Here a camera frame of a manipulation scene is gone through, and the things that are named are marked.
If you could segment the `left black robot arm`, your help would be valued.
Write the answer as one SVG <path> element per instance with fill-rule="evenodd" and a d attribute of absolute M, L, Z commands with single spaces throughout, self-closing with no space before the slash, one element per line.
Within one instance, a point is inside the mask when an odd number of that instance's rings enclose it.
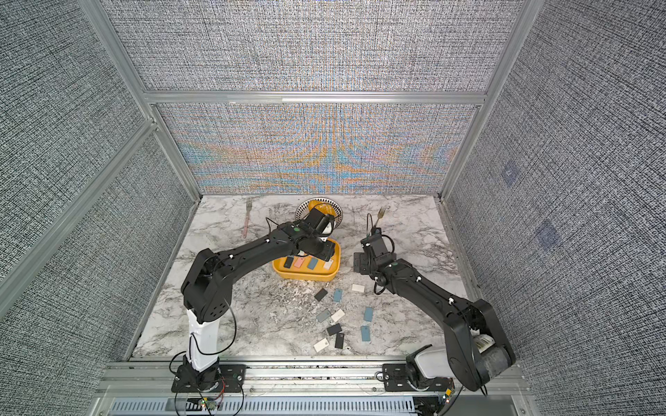
<path fill-rule="evenodd" d="M 197 373 L 217 365 L 222 353 L 217 348 L 219 320 L 231 309 L 232 287 L 239 279 L 289 256 L 331 260 L 335 224 L 335 215 L 314 207 L 304 218 L 276 225 L 267 235 L 237 248 L 200 251 L 180 289 L 189 325 L 184 364 Z"/>

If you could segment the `black eraser bottom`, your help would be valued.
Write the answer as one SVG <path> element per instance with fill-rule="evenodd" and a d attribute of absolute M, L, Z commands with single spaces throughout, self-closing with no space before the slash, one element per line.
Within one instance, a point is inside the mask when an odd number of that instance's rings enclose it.
<path fill-rule="evenodd" d="M 345 339 L 345 334 L 343 332 L 339 332 L 336 334 L 336 340 L 335 340 L 336 349 L 343 349 L 344 339 Z"/>

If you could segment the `pink handled fork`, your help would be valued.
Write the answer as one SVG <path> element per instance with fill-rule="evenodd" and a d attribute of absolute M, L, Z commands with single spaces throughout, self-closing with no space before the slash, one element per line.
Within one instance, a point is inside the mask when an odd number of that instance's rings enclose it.
<path fill-rule="evenodd" d="M 242 238 L 243 239 L 247 238 L 249 223 L 250 223 L 250 218 L 251 218 L 251 210 L 252 209 L 253 209 L 253 200 L 248 199 L 248 201 L 246 201 L 246 216 L 245 216 L 244 227 L 243 227 L 243 232 L 242 232 Z"/>

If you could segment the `grey eraser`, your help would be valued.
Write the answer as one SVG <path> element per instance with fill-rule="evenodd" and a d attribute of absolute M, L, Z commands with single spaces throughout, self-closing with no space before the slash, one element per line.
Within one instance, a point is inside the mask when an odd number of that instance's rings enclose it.
<path fill-rule="evenodd" d="M 319 323 L 326 323 L 331 320 L 331 312 L 329 310 L 323 310 L 317 314 L 316 319 Z"/>

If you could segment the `cream eraser centre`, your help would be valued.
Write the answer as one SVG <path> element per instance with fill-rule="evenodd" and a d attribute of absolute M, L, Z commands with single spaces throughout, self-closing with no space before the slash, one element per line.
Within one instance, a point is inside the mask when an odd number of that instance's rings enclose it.
<path fill-rule="evenodd" d="M 345 313 L 343 310 L 338 310 L 336 311 L 332 316 L 331 316 L 331 322 L 337 323 L 339 322 L 343 317 L 345 316 Z"/>

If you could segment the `white eraser bottom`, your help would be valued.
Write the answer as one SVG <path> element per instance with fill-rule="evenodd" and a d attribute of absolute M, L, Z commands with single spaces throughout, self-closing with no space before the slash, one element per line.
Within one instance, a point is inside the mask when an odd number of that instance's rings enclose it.
<path fill-rule="evenodd" d="M 320 352 L 329 347 L 329 341 L 327 339 L 322 339 L 314 344 L 313 348 L 316 352 Z"/>

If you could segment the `yellow storage box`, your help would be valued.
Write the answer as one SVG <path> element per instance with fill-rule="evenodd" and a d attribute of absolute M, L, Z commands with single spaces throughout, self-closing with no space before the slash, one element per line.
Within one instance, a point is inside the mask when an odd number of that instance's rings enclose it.
<path fill-rule="evenodd" d="M 292 265 L 290 269 L 284 268 L 284 261 L 286 258 L 279 258 L 272 262 L 272 268 L 277 274 L 279 274 L 283 279 L 291 280 L 301 280 L 301 281 L 314 281 L 314 282 L 329 282 L 331 281 L 339 272 L 340 263 L 341 263 L 341 247 L 338 241 L 331 239 L 331 242 L 335 244 L 335 253 L 331 260 L 333 265 L 329 270 L 324 269 L 323 260 L 318 260 L 315 270 L 310 270 L 308 268 L 308 263 L 313 258 L 312 256 L 305 257 L 305 262 L 303 265 L 295 269 Z"/>

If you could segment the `aluminium front rail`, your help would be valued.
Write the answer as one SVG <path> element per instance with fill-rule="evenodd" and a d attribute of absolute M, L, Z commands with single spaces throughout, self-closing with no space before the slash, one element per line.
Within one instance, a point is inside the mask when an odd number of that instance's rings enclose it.
<path fill-rule="evenodd" d="M 232 357 L 221 365 L 246 365 L 247 395 L 379 395 L 385 363 L 405 363 L 398 356 Z M 168 360 L 116 362 L 107 365 L 101 392 L 157 395 L 170 393 L 176 364 Z"/>

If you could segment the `green handled gold fork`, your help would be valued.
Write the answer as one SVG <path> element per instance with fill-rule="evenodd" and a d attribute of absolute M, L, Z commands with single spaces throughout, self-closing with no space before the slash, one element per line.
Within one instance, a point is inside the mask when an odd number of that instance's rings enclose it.
<path fill-rule="evenodd" d="M 378 226 L 379 221 L 384 217 L 386 212 L 388 211 L 388 206 L 382 206 L 377 215 L 375 217 L 370 216 L 370 230 L 371 232 L 374 232 L 376 227 Z"/>

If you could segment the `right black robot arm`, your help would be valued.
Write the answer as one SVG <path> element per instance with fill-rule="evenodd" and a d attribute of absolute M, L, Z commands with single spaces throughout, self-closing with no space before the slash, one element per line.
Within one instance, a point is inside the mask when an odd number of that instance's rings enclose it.
<path fill-rule="evenodd" d="M 385 235 L 369 214 L 362 251 L 354 254 L 354 272 L 368 276 L 373 292 L 400 296 L 430 317 L 443 331 L 445 344 L 429 344 L 406 356 L 408 383 L 425 391 L 438 378 L 454 378 L 476 392 L 516 362 L 516 355 L 493 306 L 483 299 L 470 301 L 442 289 L 417 268 L 388 248 Z"/>

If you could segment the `yellow bread loaf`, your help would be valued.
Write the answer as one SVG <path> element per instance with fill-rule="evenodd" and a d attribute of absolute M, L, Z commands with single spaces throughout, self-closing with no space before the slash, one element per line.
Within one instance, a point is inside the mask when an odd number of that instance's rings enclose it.
<path fill-rule="evenodd" d="M 317 209 L 321 213 L 331 215 L 333 217 L 338 215 L 338 208 L 336 208 L 336 204 L 331 201 L 312 199 L 307 203 L 307 208 L 309 211 L 312 209 Z"/>

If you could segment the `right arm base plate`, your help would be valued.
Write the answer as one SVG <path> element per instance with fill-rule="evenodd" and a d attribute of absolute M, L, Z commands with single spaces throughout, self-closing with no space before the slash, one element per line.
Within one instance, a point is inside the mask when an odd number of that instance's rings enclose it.
<path fill-rule="evenodd" d="M 383 383 L 384 389 L 390 393 L 451 393 L 454 390 L 454 380 L 449 377 L 435 377 L 427 379 L 420 374 L 415 365 L 407 363 L 385 363 L 379 372 L 378 379 Z"/>

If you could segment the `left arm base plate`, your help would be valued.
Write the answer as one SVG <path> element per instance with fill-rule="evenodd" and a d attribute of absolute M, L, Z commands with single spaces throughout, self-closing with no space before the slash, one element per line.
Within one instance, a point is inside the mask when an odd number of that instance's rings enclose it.
<path fill-rule="evenodd" d="M 215 362 L 204 370 L 196 370 L 184 358 L 177 368 L 172 393 L 240 393 L 246 378 L 246 365 L 221 365 Z"/>

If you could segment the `patterned white bowl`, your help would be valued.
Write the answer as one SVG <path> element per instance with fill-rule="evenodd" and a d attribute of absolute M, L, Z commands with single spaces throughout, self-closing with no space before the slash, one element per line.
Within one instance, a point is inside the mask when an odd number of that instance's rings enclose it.
<path fill-rule="evenodd" d="M 311 198 L 302 202 L 296 209 L 296 220 L 305 218 L 312 208 L 317 208 L 322 213 L 332 215 L 334 217 L 335 228 L 340 227 L 343 222 L 343 209 L 340 204 L 326 197 Z"/>

